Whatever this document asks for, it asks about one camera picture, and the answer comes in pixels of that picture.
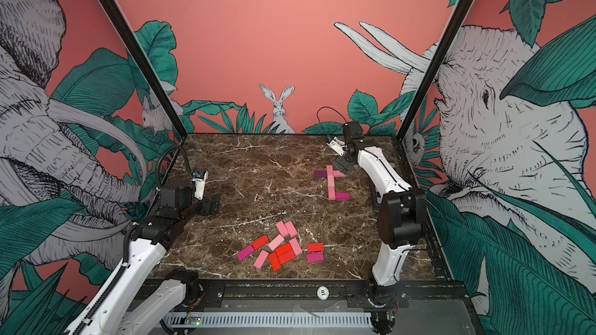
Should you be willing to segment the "black left frame post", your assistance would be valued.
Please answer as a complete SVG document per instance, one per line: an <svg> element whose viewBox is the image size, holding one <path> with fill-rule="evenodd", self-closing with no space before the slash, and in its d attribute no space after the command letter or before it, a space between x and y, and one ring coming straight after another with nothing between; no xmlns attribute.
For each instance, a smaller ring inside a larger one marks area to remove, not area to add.
<svg viewBox="0 0 596 335"><path fill-rule="evenodd" d="M178 113L174 110L173 105L169 101L169 97L162 88L156 71L151 65L147 54L144 52L144 49L138 41L136 34L133 32L130 23L122 13L118 3L116 0L98 1L104 12L109 17L110 22L114 26L116 32L118 32L118 35L127 48L127 51L132 56L134 63L140 69L142 76L149 84L152 91L156 94L156 97L161 103L161 106L164 109L167 117L171 120L175 132L180 136L181 140L184 141L184 139L186 139L188 136L186 128L183 126L181 119L178 117Z"/></svg>

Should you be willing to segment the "black frame post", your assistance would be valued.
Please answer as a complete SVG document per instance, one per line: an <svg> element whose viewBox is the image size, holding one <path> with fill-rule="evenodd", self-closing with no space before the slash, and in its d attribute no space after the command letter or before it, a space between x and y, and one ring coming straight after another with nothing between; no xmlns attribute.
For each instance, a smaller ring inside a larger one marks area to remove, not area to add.
<svg viewBox="0 0 596 335"><path fill-rule="evenodd" d="M403 143L408 129L414 121L415 114L422 106L422 102L431 85L433 84L434 78L437 76L439 68L444 61L447 52L451 48L459 28L462 26L462 23L464 22L467 13L473 4L473 1L474 0L458 0L456 3L456 7L453 10L449 22L436 48L436 52L434 52L430 65L428 66L422 82L417 89L416 94L414 95L411 107L409 108L408 113L401 124L400 130L397 132L397 142L399 144Z"/></svg>
<svg viewBox="0 0 596 335"><path fill-rule="evenodd" d="M151 65L147 54L144 52L144 49L138 41L136 34L133 32L130 23L122 13L118 3L116 0L98 1L104 12L109 17L110 22L114 26L116 32L118 32L118 35L127 48L127 51L132 56L134 63L140 69L142 76L149 84L152 91L156 94L156 97L161 103L161 106L164 109L167 117L171 120L175 132L180 136L181 140L184 141L184 139L186 139L188 136L186 128L183 126L181 119L178 117L178 113L174 110L173 105L169 101L169 97L162 88L156 71Z"/></svg>

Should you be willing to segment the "red block bottom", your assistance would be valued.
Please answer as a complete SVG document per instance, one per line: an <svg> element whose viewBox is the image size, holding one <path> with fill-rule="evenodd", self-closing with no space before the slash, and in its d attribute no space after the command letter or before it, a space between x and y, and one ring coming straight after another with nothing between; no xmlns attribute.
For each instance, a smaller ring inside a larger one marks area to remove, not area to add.
<svg viewBox="0 0 596 335"><path fill-rule="evenodd" d="M269 259L271 269L273 271L279 271L279 269L282 268L282 265L279 261L279 257L276 253L269 254L268 259Z"/></svg>

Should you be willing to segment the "red block large center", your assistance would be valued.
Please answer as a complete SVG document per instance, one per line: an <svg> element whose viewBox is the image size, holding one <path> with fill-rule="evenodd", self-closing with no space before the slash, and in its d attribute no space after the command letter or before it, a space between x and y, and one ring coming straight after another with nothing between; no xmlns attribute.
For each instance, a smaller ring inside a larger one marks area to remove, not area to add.
<svg viewBox="0 0 596 335"><path fill-rule="evenodd" d="M287 262L296 258L296 254L290 243L280 246L275 250L275 253L281 265L285 265Z"/></svg>

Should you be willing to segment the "magenta block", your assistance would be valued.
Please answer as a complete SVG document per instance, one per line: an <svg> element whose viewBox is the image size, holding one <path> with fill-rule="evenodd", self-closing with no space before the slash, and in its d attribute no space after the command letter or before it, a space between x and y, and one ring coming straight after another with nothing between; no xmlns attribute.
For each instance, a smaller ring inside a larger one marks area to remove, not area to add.
<svg viewBox="0 0 596 335"><path fill-rule="evenodd" d="M237 253L237 258L239 261L243 261L244 259L249 257L254 252L255 252L255 249L253 248L253 246L249 245Z"/></svg>
<svg viewBox="0 0 596 335"><path fill-rule="evenodd" d="M347 192L336 192L335 193L335 199L336 200L349 200L350 199L350 195Z"/></svg>
<svg viewBox="0 0 596 335"><path fill-rule="evenodd" d="M317 263L317 262L320 262L323 260L324 260L324 252L323 251L309 253L307 255L307 263L308 264Z"/></svg>

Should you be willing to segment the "black front rail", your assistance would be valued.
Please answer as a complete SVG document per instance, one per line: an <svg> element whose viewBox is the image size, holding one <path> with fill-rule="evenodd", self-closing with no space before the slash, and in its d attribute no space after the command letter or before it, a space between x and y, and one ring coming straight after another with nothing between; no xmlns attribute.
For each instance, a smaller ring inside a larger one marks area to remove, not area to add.
<svg viewBox="0 0 596 335"><path fill-rule="evenodd" d="M456 301L473 309L467 289L458 281L401 281L391 286L378 286L371 279L200 279L199 283L204 296L195 310L222 308L225 302L239 300L318 301L322 286L330 299L368 311L407 308L417 301Z"/></svg>

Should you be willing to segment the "pink block horizontal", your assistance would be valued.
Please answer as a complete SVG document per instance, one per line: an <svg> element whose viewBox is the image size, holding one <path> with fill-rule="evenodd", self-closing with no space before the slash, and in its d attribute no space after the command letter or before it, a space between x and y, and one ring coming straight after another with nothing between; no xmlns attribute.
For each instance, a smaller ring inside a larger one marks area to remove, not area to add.
<svg viewBox="0 0 596 335"><path fill-rule="evenodd" d="M328 187L327 188L327 193L328 193L328 199L329 200L336 200L336 194L335 194L335 188L334 187Z"/></svg>

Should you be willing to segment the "pink block pair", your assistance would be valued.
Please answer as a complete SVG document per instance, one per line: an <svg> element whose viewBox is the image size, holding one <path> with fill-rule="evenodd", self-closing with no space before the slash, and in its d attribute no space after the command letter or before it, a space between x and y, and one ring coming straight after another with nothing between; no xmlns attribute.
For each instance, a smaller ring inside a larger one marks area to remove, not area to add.
<svg viewBox="0 0 596 335"><path fill-rule="evenodd" d="M293 223L291 221L285 223L285 228L288 232L289 237L292 237L292 238L297 237L298 232L296 230L296 227L293 225Z"/></svg>
<svg viewBox="0 0 596 335"><path fill-rule="evenodd" d="M288 237L290 235L290 232L283 221L280 221L276 224L276 229L279 231L279 235L282 237Z"/></svg>

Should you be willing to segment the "red block upper left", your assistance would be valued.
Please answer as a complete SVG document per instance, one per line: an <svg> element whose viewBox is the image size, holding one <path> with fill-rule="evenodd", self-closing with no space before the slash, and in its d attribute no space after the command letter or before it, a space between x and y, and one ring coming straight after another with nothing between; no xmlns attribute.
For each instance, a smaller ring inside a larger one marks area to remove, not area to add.
<svg viewBox="0 0 596 335"><path fill-rule="evenodd" d="M259 239L255 240L251 246L253 247L253 249L255 251L257 251L259 248L263 248L265 245L270 243L270 239L267 235L264 235L262 237L260 237Z"/></svg>

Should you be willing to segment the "black white checkerboard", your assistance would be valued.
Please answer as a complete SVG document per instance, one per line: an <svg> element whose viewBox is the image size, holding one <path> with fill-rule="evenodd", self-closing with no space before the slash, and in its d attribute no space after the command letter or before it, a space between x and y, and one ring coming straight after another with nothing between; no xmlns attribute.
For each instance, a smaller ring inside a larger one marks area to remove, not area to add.
<svg viewBox="0 0 596 335"><path fill-rule="evenodd" d="M369 181L369 190L372 208L376 211L379 211L383 197L382 195L380 195L377 187L374 185L372 181Z"/></svg>

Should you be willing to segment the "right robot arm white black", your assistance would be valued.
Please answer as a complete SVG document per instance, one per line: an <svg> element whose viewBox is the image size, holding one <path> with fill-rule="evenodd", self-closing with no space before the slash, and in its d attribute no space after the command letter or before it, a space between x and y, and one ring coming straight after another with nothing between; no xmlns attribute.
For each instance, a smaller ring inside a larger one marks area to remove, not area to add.
<svg viewBox="0 0 596 335"><path fill-rule="evenodd" d="M428 226L426 199L419 188L398 175L382 148L365 137L359 123L343 123L342 132L341 155L333 169L348 175L359 166L381 196L377 215L380 252L371 269L366 296L376 308L391 308L403 296L400 276L407 256Z"/></svg>

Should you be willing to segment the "pink block beside red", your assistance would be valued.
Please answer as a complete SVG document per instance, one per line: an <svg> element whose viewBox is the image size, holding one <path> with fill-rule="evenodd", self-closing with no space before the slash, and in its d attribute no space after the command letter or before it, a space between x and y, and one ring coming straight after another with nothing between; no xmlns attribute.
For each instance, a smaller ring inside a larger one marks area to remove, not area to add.
<svg viewBox="0 0 596 335"><path fill-rule="evenodd" d="M289 241L289 244L292 248L293 253L296 256L299 256L303 253L302 248L300 247L300 243L298 242L298 240L296 238L293 238Z"/></svg>

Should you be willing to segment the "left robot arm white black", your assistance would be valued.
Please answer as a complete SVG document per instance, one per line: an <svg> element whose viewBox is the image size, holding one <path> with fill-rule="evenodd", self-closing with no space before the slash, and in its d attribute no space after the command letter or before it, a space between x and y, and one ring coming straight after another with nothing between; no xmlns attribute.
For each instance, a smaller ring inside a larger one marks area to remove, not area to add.
<svg viewBox="0 0 596 335"><path fill-rule="evenodd" d="M148 334L178 305L194 307L203 300L197 272L177 268L140 305L129 308L186 224L217 213L220 197L204 195L207 176L198 171L190 180L160 188L157 213L127 233L122 260L66 334Z"/></svg>

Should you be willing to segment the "black right frame post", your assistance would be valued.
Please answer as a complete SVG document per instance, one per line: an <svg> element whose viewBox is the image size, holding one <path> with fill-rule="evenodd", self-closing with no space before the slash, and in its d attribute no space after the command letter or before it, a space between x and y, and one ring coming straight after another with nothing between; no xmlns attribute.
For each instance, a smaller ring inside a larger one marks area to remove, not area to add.
<svg viewBox="0 0 596 335"><path fill-rule="evenodd" d="M431 85L433 84L434 78L437 76L439 68L444 61L447 52L451 48L459 28L462 26L462 23L464 22L467 13L473 4L473 1L474 0L458 0L456 3L456 7L453 10L449 22L436 48L436 52L434 52L430 65L428 66L422 82L417 89L416 94L414 95L411 107L409 108L408 113L401 124L400 130L397 132L397 142L399 144L403 143L408 129L414 121L415 114L422 106L422 102Z"/></svg>

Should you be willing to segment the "red block right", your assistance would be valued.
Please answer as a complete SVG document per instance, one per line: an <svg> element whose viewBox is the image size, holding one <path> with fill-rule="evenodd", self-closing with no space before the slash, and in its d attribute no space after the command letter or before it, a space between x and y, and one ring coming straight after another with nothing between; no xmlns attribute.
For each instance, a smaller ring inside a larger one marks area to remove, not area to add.
<svg viewBox="0 0 596 335"><path fill-rule="evenodd" d="M323 243L309 243L309 245L307 245L307 251L309 253L324 252L324 244Z"/></svg>

